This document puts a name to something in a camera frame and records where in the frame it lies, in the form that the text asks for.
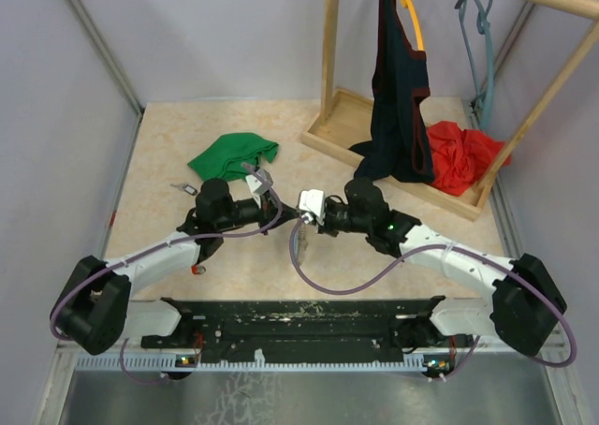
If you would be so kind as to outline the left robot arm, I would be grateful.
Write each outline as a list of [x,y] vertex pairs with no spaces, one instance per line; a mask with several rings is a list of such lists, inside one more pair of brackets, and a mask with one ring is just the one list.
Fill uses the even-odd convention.
[[161,242],[120,258],[81,259],[51,310],[52,334],[91,355],[125,339],[159,337],[177,347],[189,344],[195,325],[173,300],[133,297],[176,271],[198,270],[226,238],[247,237],[245,226],[265,234],[298,217],[270,182],[253,175],[246,181],[251,196],[242,200],[231,196],[222,179],[203,183],[183,224]]

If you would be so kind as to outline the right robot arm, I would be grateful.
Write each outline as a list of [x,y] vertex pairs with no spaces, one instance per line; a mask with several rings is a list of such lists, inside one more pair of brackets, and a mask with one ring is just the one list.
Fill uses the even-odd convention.
[[440,300],[418,322],[419,338],[442,344],[451,335],[501,339],[522,355],[536,356],[565,313],[565,299],[536,256],[514,259],[463,246],[409,214],[391,209],[382,191],[365,178],[345,185],[345,198],[304,191],[299,208],[321,234],[364,235],[377,252],[439,271],[477,292],[475,299]]

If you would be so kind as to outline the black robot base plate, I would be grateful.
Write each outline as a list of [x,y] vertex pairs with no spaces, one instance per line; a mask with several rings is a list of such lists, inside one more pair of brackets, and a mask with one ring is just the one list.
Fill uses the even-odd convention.
[[184,316],[169,337],[145,337],[144,349],[191,348],[205,363],[401,362],[419,348],[467,348],[469,334],[445,337],[430,321],[429,300],[175,300]]

